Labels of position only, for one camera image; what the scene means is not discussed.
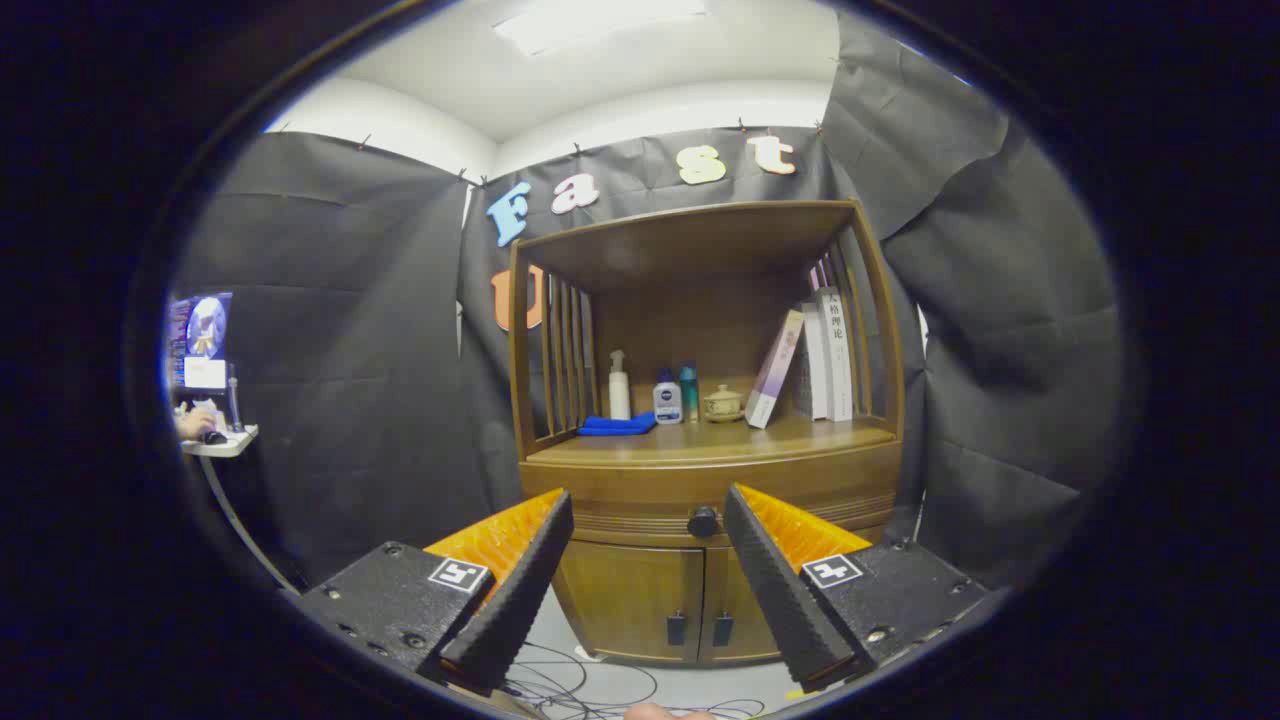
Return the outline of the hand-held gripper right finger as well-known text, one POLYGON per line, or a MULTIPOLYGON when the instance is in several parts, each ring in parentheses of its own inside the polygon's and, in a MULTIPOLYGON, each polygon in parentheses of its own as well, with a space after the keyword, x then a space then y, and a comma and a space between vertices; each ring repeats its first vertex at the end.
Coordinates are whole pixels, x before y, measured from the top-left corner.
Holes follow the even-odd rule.
POLYGON ((896 664, 991 605, 978 580, 909 539, 873 544, 745 484, 728 489, 724 527, 806 692, 896 664))

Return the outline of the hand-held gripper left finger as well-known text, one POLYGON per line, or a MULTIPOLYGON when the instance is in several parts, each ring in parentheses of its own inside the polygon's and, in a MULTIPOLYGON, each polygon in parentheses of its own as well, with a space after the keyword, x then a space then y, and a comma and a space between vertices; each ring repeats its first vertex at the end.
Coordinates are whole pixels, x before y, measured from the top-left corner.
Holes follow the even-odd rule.
POLYGON ((297 598, 349 647, 489 696, 532 626, 573 533, 556 488, 426 547, 388 541, 297 598))

